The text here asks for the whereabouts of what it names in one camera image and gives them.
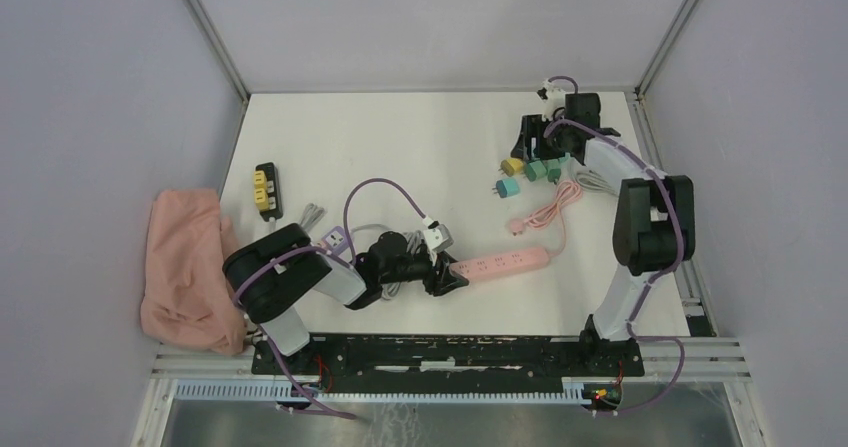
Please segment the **small black power strip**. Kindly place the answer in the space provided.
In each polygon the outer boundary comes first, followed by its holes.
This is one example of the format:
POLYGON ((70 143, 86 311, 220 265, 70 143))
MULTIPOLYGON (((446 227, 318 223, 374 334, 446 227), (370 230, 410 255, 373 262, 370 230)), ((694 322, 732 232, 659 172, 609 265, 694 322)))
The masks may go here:
POLYGON ((278 169, 273 162, 258 164, 256 170, 262 170, 267 176, 267 192, 270 198, 270 209, 258 213, 265 222, 277 221, 283 217, 283 205, 279 193, 278 169))

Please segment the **pink power strip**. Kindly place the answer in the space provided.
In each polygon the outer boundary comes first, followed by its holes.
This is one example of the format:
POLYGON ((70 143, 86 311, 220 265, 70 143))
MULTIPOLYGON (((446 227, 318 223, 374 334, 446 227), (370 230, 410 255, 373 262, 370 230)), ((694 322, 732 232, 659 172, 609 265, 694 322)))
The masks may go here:
POLYGON ((450 271, 477 283, 538 270, 546 267, 550 259, 548 251, 537 246, 454 262, 450 271))

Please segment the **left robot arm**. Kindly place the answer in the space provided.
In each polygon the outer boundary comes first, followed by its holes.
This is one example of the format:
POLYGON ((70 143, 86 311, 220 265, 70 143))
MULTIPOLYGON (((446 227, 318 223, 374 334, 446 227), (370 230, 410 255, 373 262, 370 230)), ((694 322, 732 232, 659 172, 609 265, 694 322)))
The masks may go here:
POLYGON ((233 302, 277 348, 279 364, 299 374, 315 358, 310 332, 295 309, 307 293, 317 291, 354 311, 405 283, 419 282, 440 297, 470 284, 455 263, 446 251, 433 253, 424 233, 395 231, 381 233, 347 262, 313 244, 300 225, 289 224, 231 254, 222 272, 235 288, 233 302))

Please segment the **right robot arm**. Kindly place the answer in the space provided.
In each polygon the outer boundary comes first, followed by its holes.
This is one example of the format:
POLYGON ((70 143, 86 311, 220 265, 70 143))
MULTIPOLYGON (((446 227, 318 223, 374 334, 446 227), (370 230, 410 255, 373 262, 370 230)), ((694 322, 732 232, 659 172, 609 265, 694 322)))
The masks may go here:
POLYGON ((599 175, 616 195, 612 248, 618 263, 601 305, 580 334, 580 367, 602 375, 618 360, 615 345, 638 342, 635 323, 658 281, 695 250, 694 185, 643 160, 601 122, 598 94, 545 83, 544 109, 523 116, 519 138, 527 165, 567 158, 599 175))

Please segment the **yellow cube plug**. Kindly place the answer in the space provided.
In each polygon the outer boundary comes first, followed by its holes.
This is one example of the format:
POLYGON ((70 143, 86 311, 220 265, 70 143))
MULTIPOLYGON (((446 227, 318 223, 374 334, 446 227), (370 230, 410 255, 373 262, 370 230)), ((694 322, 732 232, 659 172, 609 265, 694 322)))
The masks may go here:
POLYGON ((523 173, 525 162, 519 158, 509 157, 500 162, 499 170, 508 177, 514 177, 523 173))

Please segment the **green cube plug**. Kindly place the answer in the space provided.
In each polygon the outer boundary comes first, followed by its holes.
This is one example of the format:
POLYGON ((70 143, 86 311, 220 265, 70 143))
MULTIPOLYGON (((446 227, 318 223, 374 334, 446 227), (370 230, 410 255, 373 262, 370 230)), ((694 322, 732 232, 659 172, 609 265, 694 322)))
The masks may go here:
POLYGON ((560 182, 562 176, 561 163, 558 159, 549 159, 544 161, 546 167, 546 179, 548 182, 556 185, 560 182))
POLYGON ((547 178, 547 167, 541 160, 529 162, 524 167, 524 175, 530 182, 547 178))

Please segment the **teal cube plug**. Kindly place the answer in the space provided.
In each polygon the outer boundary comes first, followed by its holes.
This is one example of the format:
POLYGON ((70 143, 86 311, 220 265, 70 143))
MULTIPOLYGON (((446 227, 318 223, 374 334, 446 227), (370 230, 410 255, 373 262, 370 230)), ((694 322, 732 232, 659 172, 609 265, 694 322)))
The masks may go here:
POLYGON ((499 198, 505 199, 518 195, 521 189, 514 178, 502 178, 495 182, 493 191, 499 198))

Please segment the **purple power strip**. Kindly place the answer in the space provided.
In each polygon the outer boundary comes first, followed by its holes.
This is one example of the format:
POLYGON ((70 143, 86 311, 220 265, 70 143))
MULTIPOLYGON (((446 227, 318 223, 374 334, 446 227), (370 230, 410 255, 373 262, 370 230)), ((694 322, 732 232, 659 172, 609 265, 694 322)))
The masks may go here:
POLYGON ((342 226, 335 226, 330 229, 320 238, 317 244, 336 256, 341 256, 349 249, 348 236, 342 226))

